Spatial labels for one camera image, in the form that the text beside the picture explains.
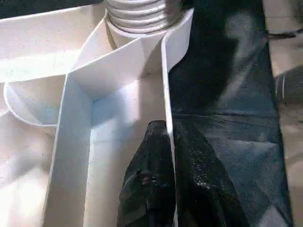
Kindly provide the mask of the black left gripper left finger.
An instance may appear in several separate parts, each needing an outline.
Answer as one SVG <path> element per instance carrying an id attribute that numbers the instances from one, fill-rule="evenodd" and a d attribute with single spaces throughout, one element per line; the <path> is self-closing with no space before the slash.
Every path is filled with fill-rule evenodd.
<path id="1" fill-rule="evenodd" d="M 163 120 L 148 124 L 126 169 L 119 195 L 117 226 L 171 227 L 176 208 L 170 138 Z"/>

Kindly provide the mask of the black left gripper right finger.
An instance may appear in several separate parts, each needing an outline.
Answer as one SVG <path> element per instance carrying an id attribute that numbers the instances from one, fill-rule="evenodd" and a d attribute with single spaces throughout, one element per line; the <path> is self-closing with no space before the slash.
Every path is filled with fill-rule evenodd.
<path id="1" fill-rule="evenodd" d="M 223 163 L 192 124 L 174 124 L 178 225 L 247 227 L 249 222 Z"/>

